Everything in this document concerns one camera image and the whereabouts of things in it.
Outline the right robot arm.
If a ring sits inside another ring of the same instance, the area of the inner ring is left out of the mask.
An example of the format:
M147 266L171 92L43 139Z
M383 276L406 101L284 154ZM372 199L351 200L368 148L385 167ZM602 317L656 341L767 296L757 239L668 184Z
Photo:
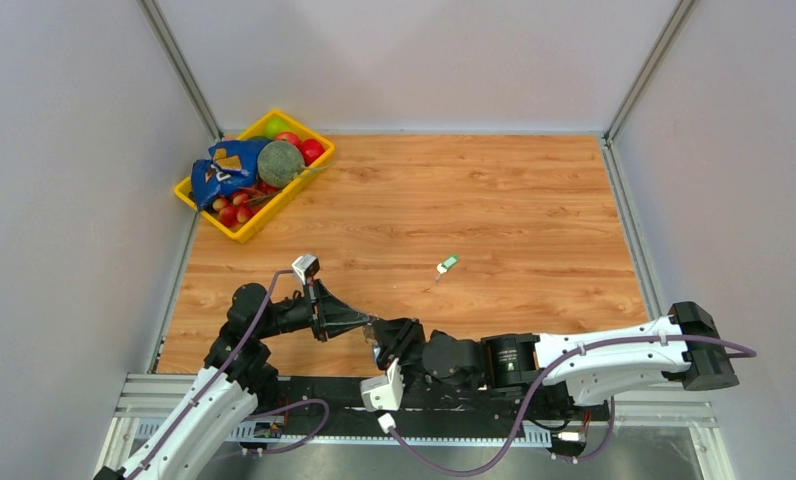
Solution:
M582 334L527 333L457 339L425 334L416 319L366 327L381 375L360 384L369 411L396 410L417 379L513 398L544 392L558 417L629 390L679 382L687 391L730 388L735 358L748 347L722 339L712 316L694 302L675 303L654 320Z

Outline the metal key holder red handle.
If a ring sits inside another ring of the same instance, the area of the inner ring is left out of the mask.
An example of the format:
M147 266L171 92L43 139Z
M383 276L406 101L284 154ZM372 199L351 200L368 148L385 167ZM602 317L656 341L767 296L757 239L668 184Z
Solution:
M362 331L365 343L371 348L373 355L377 356L380 351L380 344L373 326L366 324L363 326Z

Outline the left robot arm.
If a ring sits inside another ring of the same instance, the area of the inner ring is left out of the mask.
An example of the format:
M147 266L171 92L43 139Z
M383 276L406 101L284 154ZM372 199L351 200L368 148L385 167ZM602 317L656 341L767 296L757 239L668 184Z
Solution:
M236 290L189 390L137 452L118 467L101 467L97 478L196 478L238 424L278 405L278 371L268 362L266 338L308 330L326 342L375 319L333 296L319 280L277 303L272 291L258 283Z

